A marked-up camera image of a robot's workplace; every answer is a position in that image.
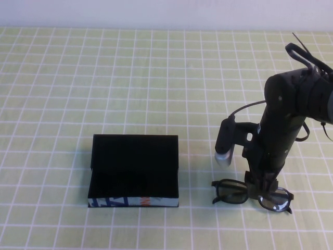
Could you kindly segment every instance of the eyeglass lens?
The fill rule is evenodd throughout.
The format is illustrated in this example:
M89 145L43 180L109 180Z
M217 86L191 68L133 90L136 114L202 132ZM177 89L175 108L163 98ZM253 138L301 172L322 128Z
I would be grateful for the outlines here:
M244 203L247 198L247 187L244 184L234 181L222 181L218 188L219 198L227 203Z
M268 197L260 197L259 202L263 207L269 210L283 211L288 208L289 199L288 193L278 188L275 192L270 193Z

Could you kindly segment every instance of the sunglasses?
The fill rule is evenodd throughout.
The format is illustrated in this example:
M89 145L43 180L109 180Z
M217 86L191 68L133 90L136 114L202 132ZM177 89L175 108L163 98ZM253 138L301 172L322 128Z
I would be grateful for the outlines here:
M212 186L216 188L217 197L213 200L213 204L222 201L229 204L242 204L248 198L248 187L244 182L223 179L220 181L213 181ZM268 192L266 195L257 196L259 204L270 211L292 213L290 209L290 202L293 200L293 194L289 193L286 189L278 187L274 192Z

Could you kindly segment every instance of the grid pattern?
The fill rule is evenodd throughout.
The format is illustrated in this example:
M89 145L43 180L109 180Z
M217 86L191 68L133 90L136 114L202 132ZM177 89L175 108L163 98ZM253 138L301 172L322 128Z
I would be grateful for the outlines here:
M333 65L332 33L297 33ZM212 205L221 121L303 67L285 32L0 28L0 249L329 249L333 145L320 124L295 143L279 184L293 215ZM237 121L259 122L264 105ZM333 130L328 126L328 133ZM94 133L177 134L179 208L87 208Z

